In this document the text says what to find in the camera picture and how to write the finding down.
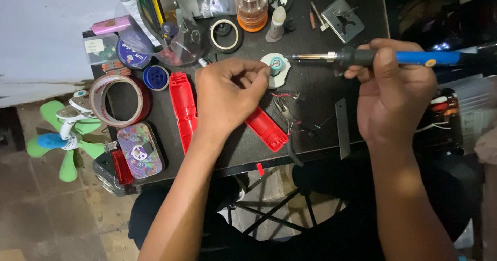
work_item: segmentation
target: soldering iron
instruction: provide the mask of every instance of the soldering iron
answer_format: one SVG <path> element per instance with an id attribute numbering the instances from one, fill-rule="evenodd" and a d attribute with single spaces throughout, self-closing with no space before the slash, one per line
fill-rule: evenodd
<path id="1" fill-rule="evenodd" d="M 294 54 L 285 56 L 293 60 L 320 60 L 333 63 L 333 67 L 341 74 L 350 66 L 373 65 L 377 50 L 342 48 L 338 52 L 327 54 Z M 496 65 L 497 56 L 492 54 L 469 54 L 460 52 L 396 52 L 399 64 L 438 66 L 485 66 Z"/>

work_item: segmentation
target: colorful paisley box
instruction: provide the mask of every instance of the colorful paisley box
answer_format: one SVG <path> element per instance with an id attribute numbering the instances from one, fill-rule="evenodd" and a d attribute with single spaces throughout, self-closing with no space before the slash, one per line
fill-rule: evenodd
<path id="1" fill-rule="evenodd" d="M 140 179 L 162 171 L 164 161 L 149 124 L 139 122 L 119 130 L 117 141 L 134 178 Z"/>

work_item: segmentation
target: red plastic casing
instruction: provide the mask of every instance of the red plastic casing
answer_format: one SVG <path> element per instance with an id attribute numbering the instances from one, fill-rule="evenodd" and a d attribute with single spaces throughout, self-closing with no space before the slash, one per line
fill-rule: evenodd
<path id="1" fill-rule="evenodd" d="M 245 124 L 254 131 L 272 152 L 277 152 L 285 143 L 288 143 L 286 133 L 259 106 L 245 119 Z"/>
<path id="2" fill-rule="evenodd" d="M 190 82 L 185 73 L 180 71 L 171 74 L 169 93 L 171 94 L 174 115 L 178 120 L 177 124 L 179 137 L 183 145 L 183 153 L 186 154 L 193 132 L 197 128 L 197 108 L 195 107 Z"/>
<path id="3" fill-rule="evenodd" d="M 135 178 L 131 174 L 123 151 L 121 149 L 112 150 L 110 152 L 110 156 L 112 156 L 112 161 L 114 162 L 114 167 L 116 168 L 116 177 L 119 184 L 127 185 L 133 183 Z"/>

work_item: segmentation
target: hand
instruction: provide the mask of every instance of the hand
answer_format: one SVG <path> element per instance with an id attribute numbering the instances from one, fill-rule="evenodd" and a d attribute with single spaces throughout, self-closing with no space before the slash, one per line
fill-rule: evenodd
<path id="1" fill-rule="evenodd" d="M 259 104 L 269 85 L 269 72 L 270 68 L 261 61 L 241 59 L 197 70 L 196 131 L 226 139 Z"/>
<path id="2" fill-rule="evenodd" d="M 359 132 L 369 147 L 412 147 L 413 136 L 437 89 L 432 69 L 399 66 L 395 51 L 423 51 L 413 42 L 375 39 L 359 49 L 377 49 L 373 68 L 351 66 L 346 78 L 362 83 L 357 105 Z"/>

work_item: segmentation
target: pink battery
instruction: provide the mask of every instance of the pink battery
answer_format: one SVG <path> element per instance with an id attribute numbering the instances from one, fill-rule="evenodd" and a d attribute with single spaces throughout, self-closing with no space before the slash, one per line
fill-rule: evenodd
<path id="1" fill-rule="evenodd" d="M 101 35 L 122 31 L 130 25 L 131 23 L 129 22 L 128 16 L 120 16 L 95 23 L 93 24 L 93 26 L 91 26 L 91 30 L 95 33 L 95 35 Z"/>

